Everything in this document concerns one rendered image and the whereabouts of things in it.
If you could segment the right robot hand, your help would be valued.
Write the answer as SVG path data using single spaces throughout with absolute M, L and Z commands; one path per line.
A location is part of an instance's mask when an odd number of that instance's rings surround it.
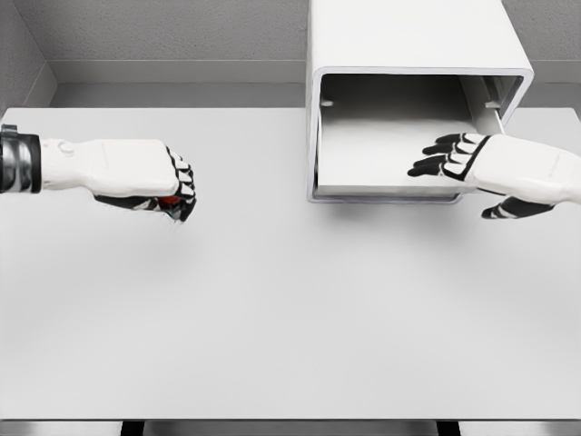
M 566 181 L 579 156 L 506 134 L 471 133 L 441 136 L 422 153 L 426 157 L 413 164 L 409 176 L 443 176 L 503 195 L 501 203 L 482 212 L 489 220 L 526 218 L 570 202 Z

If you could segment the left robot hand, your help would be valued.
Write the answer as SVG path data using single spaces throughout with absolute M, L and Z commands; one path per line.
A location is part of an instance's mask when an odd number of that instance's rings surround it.
M 178 153 L 159 140 L 104 141 L 101 146 L 103 160 L 87 184 L 96 201 L 156 212 L 158 197 L 176 196 L 181 201 L 175 222 L 190 218 L 197 203 L 194 170 Z

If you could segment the red load switch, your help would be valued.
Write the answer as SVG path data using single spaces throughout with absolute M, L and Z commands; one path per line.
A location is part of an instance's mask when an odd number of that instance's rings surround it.
M 180 215 L 180 201 L 181 200 L 176 196 L 158 197 L 155 211 L 165 213 L 174 221 L 178 221 Z

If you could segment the white tabletop storage cabinet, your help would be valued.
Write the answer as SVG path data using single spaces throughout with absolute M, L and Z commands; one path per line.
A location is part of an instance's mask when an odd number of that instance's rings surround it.
M 307 195 L 315 203 L 455 203 L 409 176 L 446 134 L 501 134 L 535 73 L 502 0 L 310 0 Z

